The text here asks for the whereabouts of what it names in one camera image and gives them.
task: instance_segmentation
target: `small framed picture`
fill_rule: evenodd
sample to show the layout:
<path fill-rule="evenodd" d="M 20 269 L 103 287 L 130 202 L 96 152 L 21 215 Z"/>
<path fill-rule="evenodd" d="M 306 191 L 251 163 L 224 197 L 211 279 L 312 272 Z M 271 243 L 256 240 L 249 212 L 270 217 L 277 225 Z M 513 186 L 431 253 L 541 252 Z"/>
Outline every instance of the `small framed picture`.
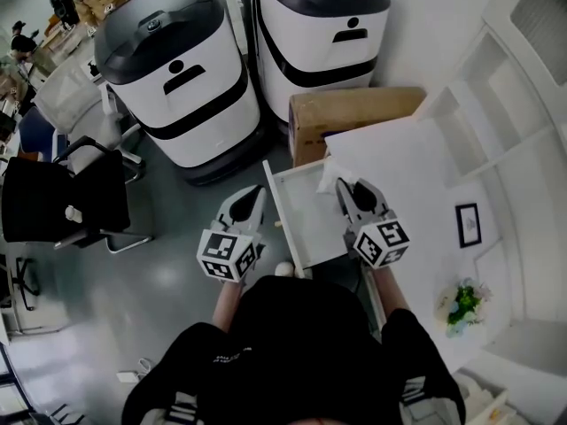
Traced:
<path fill-rule="evenodd" d="M 480 220 L 476 203 L 458 205 L 454 208 L 457 213 L 459 228 L 459 244 L 462 248 L 482 243 Z"/>

